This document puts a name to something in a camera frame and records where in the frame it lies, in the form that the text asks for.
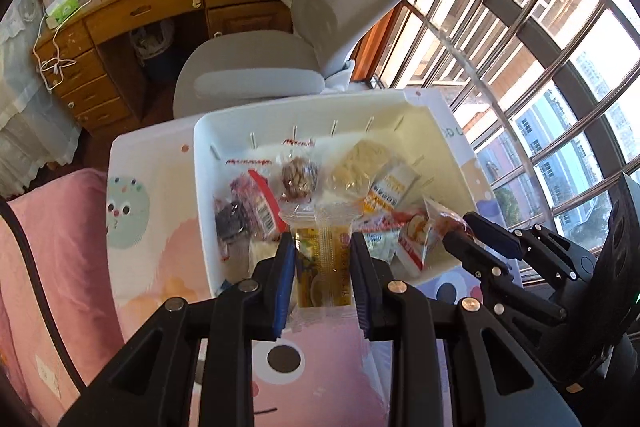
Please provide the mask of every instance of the pink bedding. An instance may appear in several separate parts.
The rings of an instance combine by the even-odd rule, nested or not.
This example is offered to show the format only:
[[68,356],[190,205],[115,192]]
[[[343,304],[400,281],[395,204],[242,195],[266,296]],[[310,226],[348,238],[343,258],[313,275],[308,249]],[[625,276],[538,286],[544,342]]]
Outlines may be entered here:
[[[123,345],[107,265],[106,175],[74,172],[11,203],[62,339],[88,383]],[[0,219],[0,365],[56,425],[78,396],[47,333],[20,250]]]

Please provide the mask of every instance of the wooden desk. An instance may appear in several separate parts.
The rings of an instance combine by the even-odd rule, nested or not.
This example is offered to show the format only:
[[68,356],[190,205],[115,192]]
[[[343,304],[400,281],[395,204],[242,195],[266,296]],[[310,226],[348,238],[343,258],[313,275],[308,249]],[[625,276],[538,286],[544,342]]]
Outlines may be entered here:
[[[94,136],[137,129],[144,115],[147,80],[128,33],[185,14],[200,18],[190,22],[202,22],[203,27],[200,33],[188,32],[190,48],[220,34],[292,31],[289,9],[278,0],[92,0],[58,33],[60,57],[76,63],[63,69],[64,80],[53,92]],[[52,37],[47,30],[38,42],[42,61],[56,56]],[[61,80],[53,71],[45,76],[50,85]]]

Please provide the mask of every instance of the chair seat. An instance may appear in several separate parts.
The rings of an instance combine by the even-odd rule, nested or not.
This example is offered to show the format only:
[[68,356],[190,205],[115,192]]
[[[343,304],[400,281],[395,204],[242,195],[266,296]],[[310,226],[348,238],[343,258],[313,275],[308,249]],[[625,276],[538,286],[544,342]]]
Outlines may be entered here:
[[236,33],[201,44],[175,87],[174,118],[257,100],[317,94],[324,77],[311,45],[274,30]]

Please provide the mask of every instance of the lace curtain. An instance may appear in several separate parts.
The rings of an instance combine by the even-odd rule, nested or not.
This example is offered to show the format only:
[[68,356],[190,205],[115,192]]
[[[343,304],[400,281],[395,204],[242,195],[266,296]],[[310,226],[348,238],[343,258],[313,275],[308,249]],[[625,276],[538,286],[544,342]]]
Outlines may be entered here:
[[0,195],[22,194],[47,162],[69,163],[80,128],[31,58],[43,11],[14,0],[0,22]]

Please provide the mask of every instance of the barcode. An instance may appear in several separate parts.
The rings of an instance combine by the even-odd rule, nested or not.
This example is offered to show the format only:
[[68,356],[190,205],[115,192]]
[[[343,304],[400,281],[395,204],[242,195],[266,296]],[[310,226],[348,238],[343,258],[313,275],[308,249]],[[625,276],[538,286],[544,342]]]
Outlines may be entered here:
[[265,231],[265,235],[273,233],[275,230],[275,224],[273,222],[273,215],[271,214],[269,204],[265,201],[256,208],[256,211],[258,213],[258,219],[260,219],[260,223],[262,224],[262,228]]

